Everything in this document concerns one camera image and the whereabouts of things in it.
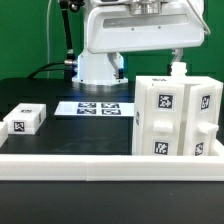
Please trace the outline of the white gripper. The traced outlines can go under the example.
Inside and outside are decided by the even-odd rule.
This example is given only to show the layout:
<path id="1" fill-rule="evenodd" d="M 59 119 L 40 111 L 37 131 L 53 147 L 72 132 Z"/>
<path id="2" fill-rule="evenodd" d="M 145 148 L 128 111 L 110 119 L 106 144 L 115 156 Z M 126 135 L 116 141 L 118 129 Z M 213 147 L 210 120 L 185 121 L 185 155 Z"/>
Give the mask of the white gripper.
<path id="1" fill-rule="evenodd" d="M 171 63 L 183 49 L 204 41 L 204 0 L 91 1 L 86 44 L 92 53 L 108 53 L 116 79 L 123 78 L 122 56 L 114 52 L 173 49 Z"/>

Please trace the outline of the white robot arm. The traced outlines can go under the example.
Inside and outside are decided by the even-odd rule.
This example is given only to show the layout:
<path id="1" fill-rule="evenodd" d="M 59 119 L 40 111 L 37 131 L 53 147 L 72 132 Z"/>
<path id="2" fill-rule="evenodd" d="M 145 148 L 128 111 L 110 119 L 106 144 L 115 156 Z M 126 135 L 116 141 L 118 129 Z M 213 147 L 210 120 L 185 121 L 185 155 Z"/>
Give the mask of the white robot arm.
<path id="1" fill-rule="evenodd" d="M 204 0 L 86 0 L 84 48 L 73 81 L 126 83 L 124 52 L 170 49 L 180 61 L 185 48 L 200 46 L 210 33 L 204 9 Z"/>

